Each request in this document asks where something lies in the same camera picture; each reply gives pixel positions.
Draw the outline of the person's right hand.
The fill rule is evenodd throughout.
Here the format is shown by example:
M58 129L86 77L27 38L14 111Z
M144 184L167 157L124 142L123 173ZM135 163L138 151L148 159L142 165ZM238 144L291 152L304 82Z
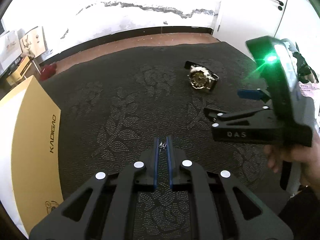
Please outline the person's right hand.
M316 131L313 133L311 147L295 145L291 148L284 148L277 145L266 145L264 154L268 159L268 167L274 173L282 170L283 161L300 163L300 183L311 187L319 198L319 134Z

